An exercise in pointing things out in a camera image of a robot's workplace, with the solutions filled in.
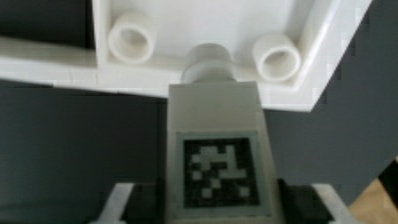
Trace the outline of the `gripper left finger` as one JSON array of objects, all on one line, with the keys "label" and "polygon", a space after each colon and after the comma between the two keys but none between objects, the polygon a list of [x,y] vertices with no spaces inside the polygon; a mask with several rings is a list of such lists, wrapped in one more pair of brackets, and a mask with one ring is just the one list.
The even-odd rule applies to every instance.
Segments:
[{"label": "gripper left finger", "polygon": [[162,191],[155,183],[117,183],[87,224],[164,224]]}]

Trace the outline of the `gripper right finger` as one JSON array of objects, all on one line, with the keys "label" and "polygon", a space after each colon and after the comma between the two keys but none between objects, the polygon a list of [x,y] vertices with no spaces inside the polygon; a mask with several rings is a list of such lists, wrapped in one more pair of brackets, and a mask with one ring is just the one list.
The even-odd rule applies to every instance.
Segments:
[{"label": "gripper right finger", "polygon": [[290,185],[277,180],[286,224],[366,224],[329,184]]}]

